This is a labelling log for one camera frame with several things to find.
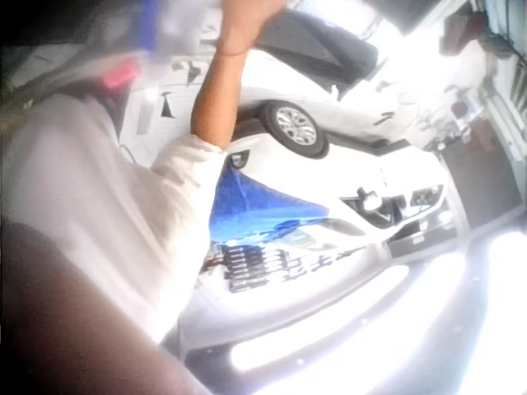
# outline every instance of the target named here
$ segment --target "car body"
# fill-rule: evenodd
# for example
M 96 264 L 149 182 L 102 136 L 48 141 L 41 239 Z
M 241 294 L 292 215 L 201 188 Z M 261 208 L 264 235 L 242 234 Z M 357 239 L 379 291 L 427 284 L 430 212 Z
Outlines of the car body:
M 293 104 L 278 103 L 301 111 Z M 346 137 L 327 135 L 312 118 L 310 121 L 319 134 L 317 138 L 327 139 L 318 157 L 294 152 L 277 139 L 280 131 L 269 132 L 268 128 L 273 126 L 266 128 L 257 118 L 239 124 L 238 136 L 227 148 L 229 165 L 258 183 L 262 191 L 270 189 L 296 199 L 299 205 L 307 202 L 323 208 L 319 213 L 308 214 L 308 221 L 298 218 L 296 225 L 285 234 L 274 235 L 272 242 L 278 249 L 295 255 L 358 249 L 387 240 L 403 226 L 418 221 L 443 203 L 448 174 L 432 153 L 406 141 L 380 142 L 373 146 L 352 142 Z M 218 188 L 224 188 L 222 181 Z M 377 210 L 364 208 L 366 199 L 371 198 L 380 205 Z M 263 212 L 259 210 L 258 216 L 265 216 L 266 211 L 271 213 L 270 206 Z M 288 212 L 284 222 L 291 219 L 295 218 Z M 273 231 L 247 229 L 246 221 L 239 222 L 239 229 L 232 229 L 238 222 L 231 221 L 230 238 L 215 239 L 217 221 L 220 220 L 213 210 L 212 241 L 218 244 L 264 244 L 270 238 L 261 238 L 258 233 Z M 281 225 L 279 217 L 275 225 Z

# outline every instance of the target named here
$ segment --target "tire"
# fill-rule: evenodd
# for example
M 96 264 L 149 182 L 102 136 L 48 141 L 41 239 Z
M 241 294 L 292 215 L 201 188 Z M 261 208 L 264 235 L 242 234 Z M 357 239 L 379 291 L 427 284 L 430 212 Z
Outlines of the tire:
M 325 133 L 298 105 L 271 101 L 264 105 L 259 119 L 267 132 L 296 154 L 312 159 L 327 155 L 329 144 Z

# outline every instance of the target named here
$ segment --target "skin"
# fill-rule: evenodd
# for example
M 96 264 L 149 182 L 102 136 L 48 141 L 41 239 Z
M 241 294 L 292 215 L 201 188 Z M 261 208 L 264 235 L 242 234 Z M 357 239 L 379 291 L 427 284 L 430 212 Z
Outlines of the skin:
M 284 0 L 224 0 L 216 55 L 192 113 L 192 134 L 225 150 L 231 143 L 240 101 L 241 75 L 250 47 Z
M 283 0 L 225 0 L 222 36 L 192 133 L 224 149 L 250 46 Z M 2 383 L 16 393 L 209 394 L 114 309 L 42 234 L 2 222 Z

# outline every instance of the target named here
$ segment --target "man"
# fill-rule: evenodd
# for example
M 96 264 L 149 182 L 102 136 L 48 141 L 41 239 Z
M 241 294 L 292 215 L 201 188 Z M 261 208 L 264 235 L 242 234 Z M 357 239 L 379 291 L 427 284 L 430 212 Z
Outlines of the man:
M 208 251 L 245 59 L 283 3 L 223 1 L 191 134 L 149 170 L 119 154 L 110 117 L 91 98 L 52 96 L 11 137 L 4 339 L 58 392 L 204 393 L 154 345 L 176 324 Z

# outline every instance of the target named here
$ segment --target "blue object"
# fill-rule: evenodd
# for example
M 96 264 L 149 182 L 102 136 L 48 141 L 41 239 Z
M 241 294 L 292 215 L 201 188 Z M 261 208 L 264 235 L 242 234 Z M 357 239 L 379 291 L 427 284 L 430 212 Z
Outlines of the blue object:
M 211 240 L 220 244 L 233 239 L 280 235 L 296 227 L 321 221 L 326 207 L 280 193 L 254 181 L 227 161 L 216 190 L 210 219 Z M 244 240 L 243 244 L 258 244 Z
M 156 49 L 156 25 L 159 13 L 158 0 L 143 0 L 142 12 L 139 17 L 139 48 L 149 52 Z

